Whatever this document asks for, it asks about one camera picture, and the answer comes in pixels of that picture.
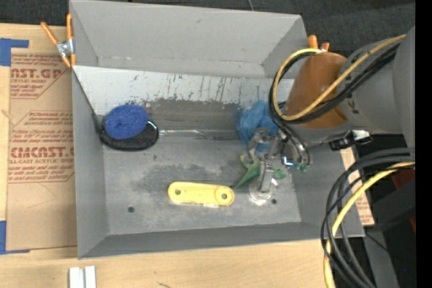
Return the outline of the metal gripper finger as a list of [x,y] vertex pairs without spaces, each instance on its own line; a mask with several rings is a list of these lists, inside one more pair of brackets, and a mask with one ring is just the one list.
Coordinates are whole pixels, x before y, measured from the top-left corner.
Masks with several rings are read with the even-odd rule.
[[268,127],[258,127],[254,130],[248,142],[248,154],[250,156],[265,156],[269,152],[270,129]]
[[264,161],[261,165],[259,176],[259,191],[260,193],[268,193],[271,190],[272,180],[275,177],[275,168],[271,163]]

